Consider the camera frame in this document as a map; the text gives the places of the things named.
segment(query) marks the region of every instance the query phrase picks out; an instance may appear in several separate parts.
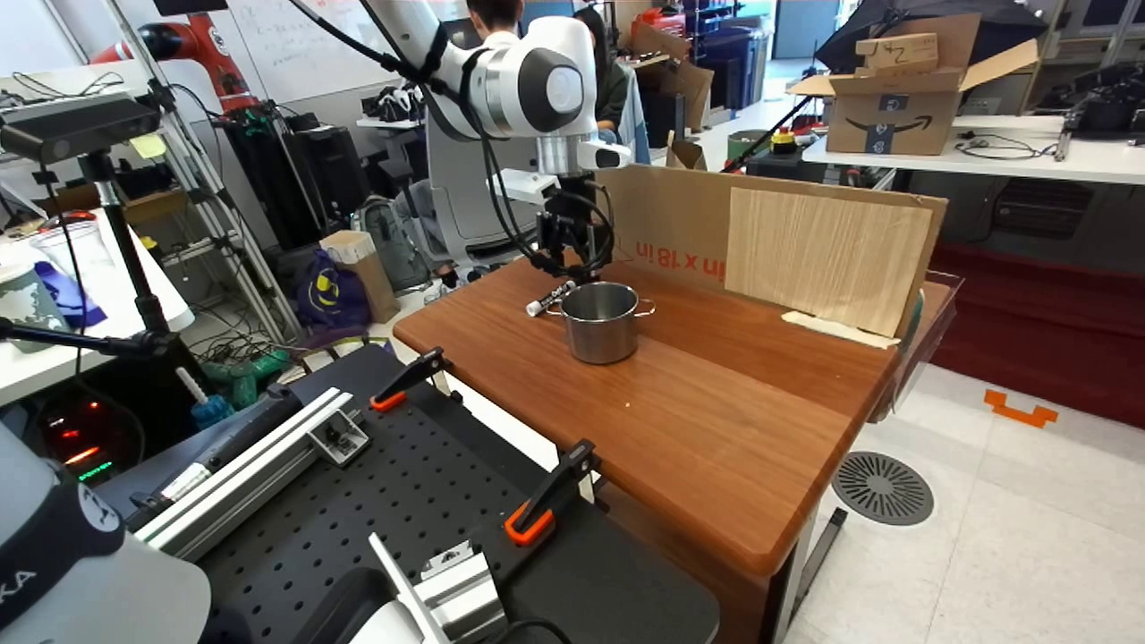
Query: desk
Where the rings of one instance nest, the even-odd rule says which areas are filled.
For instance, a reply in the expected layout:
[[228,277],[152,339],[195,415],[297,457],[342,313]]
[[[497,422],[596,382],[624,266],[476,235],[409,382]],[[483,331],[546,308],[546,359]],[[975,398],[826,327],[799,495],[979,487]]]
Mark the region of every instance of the desk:
[[[133,280],[119,258],[106,218],[98,216],[98,221],[90,221],[90,227],[73,227],[73,241],[76,241],[76,258],[83,266],[83,288],[106,314],[101,327],[90,331],[90,338],[135,338],[135,334],[144,334]],[[44,246],[45,246],[50,260],[73,277],[73,260],[69,260],[69,246],[64,246],[59,232],[50,232]],[[172,280],[158,270],[158,260],[144,251],[138,241],[135,241],[135,251],[138,251],[148,282],[164,308],[172,334],[185,331],[192,323],[192,313],[185,308],[185,299],[179,296]],[[98,369],[106,360],[111,360],[106,356],[83,352],[83,369]],[[5,365],[0,369],[0,406],[11,406],[11,401],[20,401],[44,385],[64,382],[76,369],[76,348],[44,348],[34,356],[20,356],[17,348],[0,342],[0,365]]]
[[[316,401],[323,391],[339,385],[354,398],[350,409],[361,409],[396,369],[391,352],[361,348],[304,375],[288,393]],[[292,398],[266,393],[255,415],[238,415],[273,431],[302,409]],[[217,546],[195,557],[211,576],[216,604],[242,616],[251,641],[339,641],[328,632],[304,637],[304,626],[327,616],[327,629],[342,629],[354,621],[356,600],[370,612],[377,607],[371,599],[331,592],[337,581],[377,570],[366,543],[370,533],[379,533],[396,567],[410,571],[459,539],[489,543],[488,526],[502,526],[502,512],[534,495],[544,477],[544,470],[471,419],[463,398],[440,398],[424,382],[410,385],[409,406],[386,419],[366,415],[361,431],[371,441],[350,466],[306,466]],[[158,492],[199,446],[199,433],[185,435],[179,446],[106,481],[101,495],[124,508],[130,499]],[[640,551],[596,508],[578,501],[563,508],[558,530],[502,588],[502,600],[516,619],[537,616],[558,621],[577,644],[699,644],[717,632],[720,619],[709,592]],[[551,644],[554,637],[520,632],[513,641]]]
[[[1055,144],[1051,136],[1020,136],[1033,150]],[[1005,177],[1005,180],[1059,180],[1059,181],[1114,181],[1145,186],[1145,147],[1072,141],[1067,162],[1032,156],[1032,162],[985,162],[958,153],[955,144],[938,156],[915,153],[826,153],[826,141],[816,141],[801,162],[807,164],[859,164],[859,168],[902,168],[902,172],[938,172],[938,177]]]
[[676,562],[720,595],[723,641],[758,641],[769,582],[890,385],[898,356],[787,327],[781,308],[723,290],[627,266],[606,277],[655,305],[624,365],[578,365],[558,320],[525,320],[522,305],[554,288],[525,260],[392,334],[414,352],[445,348],[459,378],[546,441],[595,441],[606,481],[681,543],[676,556],[704,557]]

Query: wooden tabletop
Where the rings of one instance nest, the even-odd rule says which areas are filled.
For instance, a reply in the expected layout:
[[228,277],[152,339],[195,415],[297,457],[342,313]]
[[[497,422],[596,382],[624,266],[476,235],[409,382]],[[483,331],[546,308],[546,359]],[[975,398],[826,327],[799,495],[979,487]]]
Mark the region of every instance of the wooden tabletop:
[[610,266],[652,320],[619,365],[578,365],[563,320],[525,320],[554,280],[516,260],[396,323],[414,352],[601,472],[699,546],[774,576],[896,371],[873,352],[781,323],[781,308]]

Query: metal pot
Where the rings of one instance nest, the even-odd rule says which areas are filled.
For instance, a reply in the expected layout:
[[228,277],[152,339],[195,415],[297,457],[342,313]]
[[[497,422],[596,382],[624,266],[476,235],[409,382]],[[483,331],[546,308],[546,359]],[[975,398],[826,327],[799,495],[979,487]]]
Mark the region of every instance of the metal pot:
[[577,360],[610,365],[636,352],[640,292],[624,282],[588,282],[563,296],[564,334]]

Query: wire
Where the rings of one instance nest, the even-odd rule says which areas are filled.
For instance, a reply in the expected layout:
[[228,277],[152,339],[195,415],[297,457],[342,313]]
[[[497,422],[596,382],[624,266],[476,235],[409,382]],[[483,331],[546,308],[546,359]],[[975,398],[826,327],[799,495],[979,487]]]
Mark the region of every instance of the wire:
[[211,111],[199,94],[192,94],[192,90],[183,86],[183,81],[167,81],[167,86],[179,90],[179,94],[185,94],[185,96],[207,115],[207,122],[217,122],[217,111]]
[[781,122],[774,122],[767,131],[758,131],[750,141],[750,147],[744,147],[735,162],[723,164],[723,172],[740,172],[746,164],[746,156],[767,147],[774,141],[774,131],[783,128],[783,122],[789,122],[801,109],[807,109],[816,96],[801,96],[787,115],[781,115]]
[[188,86],[183,86],[183,81],[167,81],[167,86],[179,90],[183,96],[188,96],[205,111],[211,141],[216,141],[216,168],[220,172],[220,136],[217,136],[220,115],[211,111],[207,99],[199,94],[192,94]]
[[[73,241],[73,230],[69,230],[69,216],[59,209],[59,198],[56,198],[56,186],[50,180],[50,168],[40,162],[40,177],[44,177],[44,189],[45,189],[45,204],[64,232],[64,246],[69,246],[69,260],[73,260],[73,277],[76,277],[76,288],[77,288],[77,331],[76,338],[84,338],[84,288],[83,288],[83,270],[77,270],[77,258],[76,258],[76,241]],[[148,433],[144,433],[144,422],[133,409],[119,406],[113,398],[106,398],[105,391],[98,391],[92,382],[83,378],[83,348],[76,348],[76,360],[73,360],[73,382],[76,391],[90,393],[90,398],[101,398],[105,406],[111,406],[119,415],[130,419],[133,433],[135,433],[135,460],[144,460],[148,453]]]
[[77,96],[90,96],[92,90],[121,86],[121,81],[124,81],[121,71],[105,71],[105,74],[98,74],[92,81],[84,81],[84,86],[77,90]]
[[[396,56],[386,56],[356,40],[350,40],[342,29],[337,29],[331,22],[327,22],[317,12],[312,12],[304,0],[288,0],[304,17],[312,17],[323,32],[328,32],[331,40],[339,40],[342,47],[356,50],[361,56],[391,69],[391,71],[409,71],[414,69],[402,47],[392,47]],[[522,243],[522,232],[520,232],[520,221],[513,216],[513,199],[509,199],[509,189],[504,189],[504,180],[502,180],[502,162],[497,162],[497,150],[489,144],[489,131],[483,128],[483,122],[476,117],[471,104],[463,99],[453,90],[447,90],[445,81],[414,81],[422,86],[422,94],[445,94],[447,99],[453,99],[470,122],[470,128],[479,136],[479,147],[483,147],[483,164],[488,164],[488,181],[489,181],[489,204],[495,204],[495,216],[497,216],[497,227],[502,232],[509,235],[509,243],[520,251],[520,253],[529,253],[529,246]]]
[[1024,141],[989,131],[989,136],[958,141],[955,150],[966,156],[979,156],[979,162],[1033,162],[1033,156],[1051,153],[1055,147],[1049,144],[1037,150]]
[[607,204],[607,221],[614,221],[614,204],[610,204],[610,189],[595,181],[596,193],[606,193],[606,204]]
[[516,619],[509,629],[497,637],[497,644],[520,637],[522,629],[546,629],[558,644],[572,644],[570,632],[546,619]]

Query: metal clamp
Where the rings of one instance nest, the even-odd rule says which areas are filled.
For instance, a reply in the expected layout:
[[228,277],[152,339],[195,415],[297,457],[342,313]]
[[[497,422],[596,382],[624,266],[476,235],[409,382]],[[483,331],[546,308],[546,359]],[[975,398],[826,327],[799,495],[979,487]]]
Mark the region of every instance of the metal clamp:
[[453,369],[453,365],[440,356],[440,348],[432,348],[432,352],[418,356],[410,365],[405,365],[379,393],[371,393],[370,409],[377,415],[386,415],[409,401],[409,393],[405,393],[409,385],[414,385],[438,371],[447,371],[447,369]]
[[312,445],[317,445],[317,450],[331,466],[348,466],[370,445],[370,435],[361,433],[361,425],[348,413],[337,413],[327,425],[312,431],[306,435],[312,435]]
[[396,592],[396,604],[409,612],[409,619],[402,619],[409,641],[464,644],[488,637],[504,621],[504,604],[489,576],[489,562],[471,551],[470,539],[429,557],[418,588],[405,581],[402,567],[377,533],[370,536],[370,546],[384,562],[384,571]]

